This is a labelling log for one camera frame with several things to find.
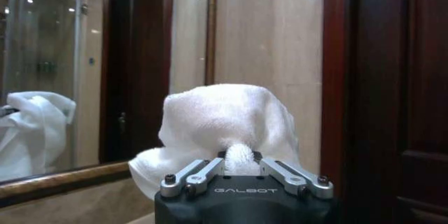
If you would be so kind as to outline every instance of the screw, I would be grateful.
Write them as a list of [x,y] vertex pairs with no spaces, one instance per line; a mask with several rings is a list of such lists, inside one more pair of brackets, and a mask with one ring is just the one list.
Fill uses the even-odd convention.
[[320,175],[319,178],[317,178],[317,182],[319,182],[321,185],[328,186],[328,184],[329,184],[328,176],[325,176],[325,175]]
[[196,194],[196,187],[191,184],[185,186],[185,194],[188,198],[192,198]]
[[297,188],[297,197],[299,197],[299,199],[301,199],[301,200],[307,199],[308,194],[309,194],[308,187],[305,185],[299,186],[299,188]]
[[176,182],[176,175],[175,174],[167,174],[165,175],[165,183],[167,185],[171,185]]

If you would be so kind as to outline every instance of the white terry cloth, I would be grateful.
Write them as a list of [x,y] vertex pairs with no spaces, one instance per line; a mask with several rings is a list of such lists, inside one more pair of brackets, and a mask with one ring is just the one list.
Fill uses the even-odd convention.
[[11,93],[8,105],[20,111],[0,118],[0,180],[47,172],[65,149],[65,125],[76,103],[40,91]]
[[165,147],[129,161],[132,178],[151,199],[165,174],[224,150],[228,175],[260,174],[252,150],[299,164],[295,119],[268,89],[244,84],[197,87],[169,95],[163,111],[159,138]]

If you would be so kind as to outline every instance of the shower enclosure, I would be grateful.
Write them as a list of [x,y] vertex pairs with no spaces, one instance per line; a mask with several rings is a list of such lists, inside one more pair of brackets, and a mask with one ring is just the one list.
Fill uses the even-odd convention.
[[[0,98],[51,91],[77,101],[81,0],[0,0]],[[56,169],[75,162],[75,130]]]

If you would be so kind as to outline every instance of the beige wall tile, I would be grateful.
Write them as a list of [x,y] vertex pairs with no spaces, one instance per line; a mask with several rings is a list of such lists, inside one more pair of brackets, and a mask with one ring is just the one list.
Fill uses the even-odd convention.
[[132,179],[0,210],[0,224],[124,224],[153,212]]
[[207,0],[173,0],[171,93],[204,84]]
[[217,0],[216,81],[267,87],[296,118],[300,161],[320,161],[323,0]]
[[84,0],[88,15],[81,17],[81,48],[79,59],[79,98],[76,125],[76,164],[99,163],[100,85],[103,49],[103,0]]

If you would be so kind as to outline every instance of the dark wooden door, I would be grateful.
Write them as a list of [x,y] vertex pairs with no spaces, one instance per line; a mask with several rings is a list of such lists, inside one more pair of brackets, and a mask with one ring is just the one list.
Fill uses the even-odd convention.
[[103,162],[161,146],[169,92],[172,0],[109,0]]
[[448,223],[448,0],[355,0],[351,223]]

